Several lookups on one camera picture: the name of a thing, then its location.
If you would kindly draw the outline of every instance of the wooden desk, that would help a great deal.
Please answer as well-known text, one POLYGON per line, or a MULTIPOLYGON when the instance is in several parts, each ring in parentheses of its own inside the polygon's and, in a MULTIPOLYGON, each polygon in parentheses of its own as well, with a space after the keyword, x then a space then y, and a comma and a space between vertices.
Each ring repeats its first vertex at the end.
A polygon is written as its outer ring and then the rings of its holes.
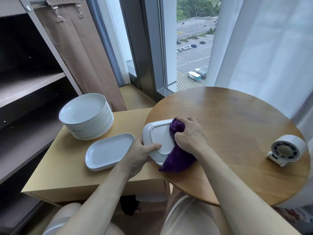
MULTIPOLYGON (((266 158, 272 143, 280 136, 293 134, 303 139, 297 127, 266 102, 226 88, 192 88, 178 91, 157 103, 146 124, 178 116, 196 118, 209 145, 269 205, 289 199, 307 181, 308 152, 285 167, 266 158)), ((199 162, 181 173, 163 175, 185 193, 219 205, 199 162)))
MULTIPOLYGON (((88 147, 97 140, 122 133, 142 134, 151 108, 115 112, 112 128, 103 136, 82 141, 63 127, 37 166, 22 192, 50 203, 87 199, 104 181, 111 169, 91 171, 85 165, 88 147)), ((123 195, 165 192, 159 166, 148 162, 127 183, 123 195)))

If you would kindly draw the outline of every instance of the round wooden table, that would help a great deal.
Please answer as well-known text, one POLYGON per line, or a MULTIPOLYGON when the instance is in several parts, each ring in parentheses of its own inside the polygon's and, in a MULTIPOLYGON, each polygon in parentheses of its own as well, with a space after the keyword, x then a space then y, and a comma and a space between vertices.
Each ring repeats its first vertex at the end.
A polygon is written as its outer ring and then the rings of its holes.
MULTIPOLYGON (((146 124, 175 117, 196 118, 209 146, 269 205, 292 197, 307 181, 308 152, 285 167, 266 158, 272 143, 280 136, 293 134, 302 139, 303 136, 286 116, 263 100, 226 88, 191 88, 158 102, 146 124)), ((219 206, 199 162, 180 173, 162 174, 186 194, 219 206)))

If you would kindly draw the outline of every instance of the curtain rod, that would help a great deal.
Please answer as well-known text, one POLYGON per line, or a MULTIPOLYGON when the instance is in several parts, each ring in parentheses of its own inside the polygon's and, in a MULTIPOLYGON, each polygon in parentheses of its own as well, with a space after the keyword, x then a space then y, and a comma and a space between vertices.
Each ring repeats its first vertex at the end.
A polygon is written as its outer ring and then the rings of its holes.
POLYGON ((30 4, 44 4, 46 0, 28 0, 30 4))

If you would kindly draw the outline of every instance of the purple cloth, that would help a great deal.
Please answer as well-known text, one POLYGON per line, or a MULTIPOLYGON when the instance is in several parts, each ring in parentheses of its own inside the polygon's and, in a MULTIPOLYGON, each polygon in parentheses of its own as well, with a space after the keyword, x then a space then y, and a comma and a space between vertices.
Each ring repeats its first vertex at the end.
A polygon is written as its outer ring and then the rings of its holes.
MULTIPOLYGON (((184 130, 184 123, 179 122, 178 120, 176 120, 176 118, 173 119, 170 124, 171 136, 174 138, 175 133, 184 132, 184 130)), ((194 155, 182 150, 175 142, 175 147, 170 152, 159 171, 181 172, 190 167, 196 160, 197 159, 194 157, 194 155)))

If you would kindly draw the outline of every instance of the curtain clip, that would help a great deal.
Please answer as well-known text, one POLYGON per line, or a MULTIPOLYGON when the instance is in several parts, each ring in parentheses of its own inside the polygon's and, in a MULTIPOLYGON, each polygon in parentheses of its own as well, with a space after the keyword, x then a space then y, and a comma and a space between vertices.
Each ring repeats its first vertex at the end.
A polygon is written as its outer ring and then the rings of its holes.
POLYGON ((78 7, 78 10, 79 10, 79 18, 84 18, 85 16, 84 16, 84 14, 81 12, 81 9, 80 9, 81 3, 80 3, 80 2, 76 3, 76 6, 78 7))
POLYGON ((60 16, 59 12, 58 12, 58 5, 51 5, 52 9, 54 9, 58 15, 57 17, 57 22, 63 22, 64 18, 62 16, 60 16))

